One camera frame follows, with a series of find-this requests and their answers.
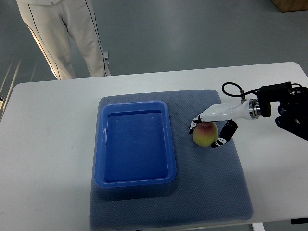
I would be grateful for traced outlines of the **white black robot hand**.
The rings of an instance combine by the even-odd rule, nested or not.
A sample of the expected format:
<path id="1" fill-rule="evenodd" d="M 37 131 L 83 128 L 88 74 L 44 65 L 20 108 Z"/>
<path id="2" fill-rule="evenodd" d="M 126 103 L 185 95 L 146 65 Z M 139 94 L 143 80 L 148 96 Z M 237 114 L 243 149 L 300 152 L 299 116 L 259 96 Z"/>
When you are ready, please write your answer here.
<path id="1" fill-rule="evenodd" d="M 210 147 L 220 147 L 231 140 L 238 128 L 235 120 L 239 118 L 247 120 L 252 119 L 249 112 L 249 103 L 215 104 L 194 117 L 189 126 L 189 134 L 193 135 L 193 131 L 197 124 L 202 122 L 214 122 L 218 128 L 218 139 Z"/>

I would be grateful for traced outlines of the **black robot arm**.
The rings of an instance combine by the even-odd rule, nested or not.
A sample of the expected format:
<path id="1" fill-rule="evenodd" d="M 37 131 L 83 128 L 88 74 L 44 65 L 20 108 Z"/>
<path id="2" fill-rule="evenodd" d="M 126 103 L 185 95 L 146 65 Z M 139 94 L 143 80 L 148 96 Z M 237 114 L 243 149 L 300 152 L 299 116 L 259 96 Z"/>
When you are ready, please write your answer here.
<path id="1" fill-rule="evenodd" d="M 271 116 L 271 103 L 279 102 L 275 119 L 278 127 L 305 140 L 308 139 L 308 89 L 285 82 L 252 90 L 257 96 L 261 115 Z"/>

